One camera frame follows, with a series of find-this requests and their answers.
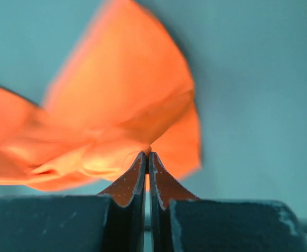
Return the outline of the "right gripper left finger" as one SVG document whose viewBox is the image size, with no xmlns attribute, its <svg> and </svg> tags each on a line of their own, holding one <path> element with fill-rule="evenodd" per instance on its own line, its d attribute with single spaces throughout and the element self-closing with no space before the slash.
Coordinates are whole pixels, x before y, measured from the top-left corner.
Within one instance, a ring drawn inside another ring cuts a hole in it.
<svg viewBox="0 0 307 252">
<path fill-rule="evenodd" d="M 98 194 L 111 199 L 102 251 L 143 251 L 145 177 L 146 155 L 140 152 L 130 168 Z"/>
</svg>

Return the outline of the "orange t shirt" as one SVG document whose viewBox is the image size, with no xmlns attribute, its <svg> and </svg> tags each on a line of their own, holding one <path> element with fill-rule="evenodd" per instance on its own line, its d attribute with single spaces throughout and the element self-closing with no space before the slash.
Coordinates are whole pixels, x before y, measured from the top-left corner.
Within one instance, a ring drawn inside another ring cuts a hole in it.
<svg viewBox="0 0 307 252">
<path fill-rule="evenodd" d="M 0 185 L 57 191 L 113 181 L 156 151 L 176 178 L 200 168 L 188 63 L 135 1 L 110 1 L 41 106 L 0 87 Z"/>
</svg>

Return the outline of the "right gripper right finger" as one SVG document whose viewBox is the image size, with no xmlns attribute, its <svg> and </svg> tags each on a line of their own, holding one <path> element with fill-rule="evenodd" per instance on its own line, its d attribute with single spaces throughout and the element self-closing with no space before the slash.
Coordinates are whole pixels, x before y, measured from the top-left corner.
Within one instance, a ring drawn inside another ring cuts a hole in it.
<svg viewBox="0 0 307 252">
<path fill-rule="evenodd" d="M 151 234 L 154 251 L 179 251 L 174 247 L 174 235 L 181 234 L 175 219 L 174 205 L 178 201 L 199 200 L 172 176 L 156 152 L 149 154 L 148 162 L 151 200 Z"/>
</svg>

